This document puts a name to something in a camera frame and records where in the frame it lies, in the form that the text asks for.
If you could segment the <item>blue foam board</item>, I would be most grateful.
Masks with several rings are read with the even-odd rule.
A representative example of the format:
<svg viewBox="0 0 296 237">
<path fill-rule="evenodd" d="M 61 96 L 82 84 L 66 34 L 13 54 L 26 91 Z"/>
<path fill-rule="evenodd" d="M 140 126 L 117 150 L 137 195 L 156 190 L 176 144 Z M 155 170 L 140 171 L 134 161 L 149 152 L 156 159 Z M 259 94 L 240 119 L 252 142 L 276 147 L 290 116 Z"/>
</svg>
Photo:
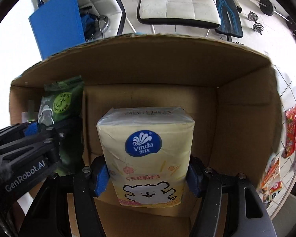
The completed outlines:
<svg viewBox="0 0 296 237">
<path fill-rule="evenodd" d="M 38 9 L 29 17 L 43 60 L 85 43 L 77 0 L 37 0 Z"/>
</svg>

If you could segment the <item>black floor barbell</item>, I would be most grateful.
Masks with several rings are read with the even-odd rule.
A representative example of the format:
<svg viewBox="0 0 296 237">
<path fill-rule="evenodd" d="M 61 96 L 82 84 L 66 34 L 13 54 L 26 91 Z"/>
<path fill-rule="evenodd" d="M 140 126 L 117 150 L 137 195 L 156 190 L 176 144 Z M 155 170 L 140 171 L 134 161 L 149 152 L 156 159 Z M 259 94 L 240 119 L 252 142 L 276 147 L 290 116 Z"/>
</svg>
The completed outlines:
<svg viewBox="0 0 296 237">
<path fill-rule="evenodd" d="M 286 21 L 288 28 L 296 35 L 296 23 L 293 21 L 291 16 L 284 16 L 280 12 L 277 12 L 276 7 L 270 0 L 259 0 L 258 2 L 260 10 L 267 16 L 273 16 L 277 14 Z"/>
</svg>

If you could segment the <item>yellow Vinda tissue pack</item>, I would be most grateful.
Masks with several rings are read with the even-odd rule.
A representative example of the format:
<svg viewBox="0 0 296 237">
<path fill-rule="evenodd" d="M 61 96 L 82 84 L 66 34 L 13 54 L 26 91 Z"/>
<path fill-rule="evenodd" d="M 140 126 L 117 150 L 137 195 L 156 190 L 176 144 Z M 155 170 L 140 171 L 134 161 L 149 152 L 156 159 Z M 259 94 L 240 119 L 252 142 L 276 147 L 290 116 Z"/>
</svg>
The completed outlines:
<svg viewBox="0 0 296 237">
<path fill-rule="evenodd" d="M 170 208 L 181 203 L 194 126 L 180 107 L 110 109 L 97 122 L 121 205 Z"/>
</svg>

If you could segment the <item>brown cardboard box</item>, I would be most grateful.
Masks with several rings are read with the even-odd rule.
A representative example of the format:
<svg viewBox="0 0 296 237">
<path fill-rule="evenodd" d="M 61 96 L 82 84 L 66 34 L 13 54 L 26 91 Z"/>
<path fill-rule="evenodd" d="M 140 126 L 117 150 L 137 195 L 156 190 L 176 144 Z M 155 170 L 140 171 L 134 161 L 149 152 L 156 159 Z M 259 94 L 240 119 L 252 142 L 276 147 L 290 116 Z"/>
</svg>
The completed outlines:
<svg viewBox="0 0 296 237">
<path fill-rule="evenodd" d="M 97 122 L 110 109 L 177 108 L 195 121 L 191 156 L 219 174 L 243 173 L 256 189 L 281 137 L 281 101 L 268 57 L 241 44 L 175 35 L 124 35 L 70 48 L 37 63 L 11 83 L 11 122 L 28 101 L 39 110 L 44 86 L 81 76 L 84 165 L 104 156 Z M 72 234 L 80 236 L 73 194 Z M 94 198 L 105 236 L 190 236 L 201 199 L 185 178 L 170 208 L 119 203 L 111 178 Z M 215 236 L 223 236 L 227 195 Z"/>
</svg>

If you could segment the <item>green snack bag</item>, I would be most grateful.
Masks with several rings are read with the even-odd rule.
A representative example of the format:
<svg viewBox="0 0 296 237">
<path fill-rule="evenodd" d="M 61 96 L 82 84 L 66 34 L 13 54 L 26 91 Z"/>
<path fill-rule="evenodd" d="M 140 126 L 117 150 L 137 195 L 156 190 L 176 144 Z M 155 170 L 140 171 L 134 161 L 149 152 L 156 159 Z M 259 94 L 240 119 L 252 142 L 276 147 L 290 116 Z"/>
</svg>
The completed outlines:
<svg viewBox="0 0 296 237">
<path fill-rule="evenodd" d="M 57 172 L 64 176 L 83 165 L 84 137 L 82 101 L 84 82 L 81 76 L 44 86 L 38 113 L 38 129 L 53 127 L 59 138 L 60 164 Z"/>
</svg>

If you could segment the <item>blue black weight bench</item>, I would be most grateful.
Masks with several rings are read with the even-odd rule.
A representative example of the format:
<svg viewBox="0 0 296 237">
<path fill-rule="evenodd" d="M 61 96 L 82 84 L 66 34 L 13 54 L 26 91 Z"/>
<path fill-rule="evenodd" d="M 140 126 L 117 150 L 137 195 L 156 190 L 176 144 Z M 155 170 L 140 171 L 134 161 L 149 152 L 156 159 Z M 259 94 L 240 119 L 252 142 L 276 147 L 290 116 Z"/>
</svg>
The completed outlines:
<svg viewBox="0 0 296 237">
<path fill-rule="evenodd" d="M 215 31 L 229 37 L 242 38 L 242 25 L 234 0 L 217 0 L 216 8 L 220 17 L 220 26 Z"/>
</svg>

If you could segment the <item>orange cartoon snack bag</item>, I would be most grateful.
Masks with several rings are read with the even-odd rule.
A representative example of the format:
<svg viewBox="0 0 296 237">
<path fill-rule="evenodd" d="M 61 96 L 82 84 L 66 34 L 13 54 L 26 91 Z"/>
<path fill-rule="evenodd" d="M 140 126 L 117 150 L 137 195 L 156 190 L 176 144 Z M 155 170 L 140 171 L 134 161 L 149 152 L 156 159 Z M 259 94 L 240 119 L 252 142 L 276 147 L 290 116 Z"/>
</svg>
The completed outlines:
<svg viewBox="0 0 296 237">
<path fill-rule="evenodd" d="M 265 174 L 260 190 L 262 193 L 262 202 L 268 204 L 272 202 L 283 188 L 280 174 L 280 160 L 273 160 L 267 173 Z"/>
</svg>

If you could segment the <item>white cushioned chair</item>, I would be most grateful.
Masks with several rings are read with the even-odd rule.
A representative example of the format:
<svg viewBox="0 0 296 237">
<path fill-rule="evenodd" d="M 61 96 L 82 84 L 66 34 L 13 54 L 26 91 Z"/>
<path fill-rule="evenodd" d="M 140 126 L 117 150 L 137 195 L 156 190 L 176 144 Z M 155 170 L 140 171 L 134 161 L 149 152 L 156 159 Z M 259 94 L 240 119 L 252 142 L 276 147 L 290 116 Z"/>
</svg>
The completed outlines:
<svg viewBox="0 0 296 237">
<path fill-rule="evenodd" d="M 220 16 L 214 0 L 139 0 L 137 19 L 147 25 L 181 25 L 217 29 Z"/>
</svg>

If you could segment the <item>red snack bag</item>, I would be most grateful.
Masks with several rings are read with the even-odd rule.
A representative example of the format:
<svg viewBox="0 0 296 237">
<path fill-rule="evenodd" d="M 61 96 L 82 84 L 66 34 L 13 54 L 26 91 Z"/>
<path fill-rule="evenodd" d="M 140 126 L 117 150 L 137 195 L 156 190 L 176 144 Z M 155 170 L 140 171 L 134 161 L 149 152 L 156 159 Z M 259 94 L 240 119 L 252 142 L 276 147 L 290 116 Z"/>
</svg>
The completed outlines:
<svg viewBox="0 0 296 237">
<path fill-rule="evenodd" d="M 290 157 L 296 151 L 296 106 L 286 111 L 286 144 L 283 158 Z"/>
</svg>

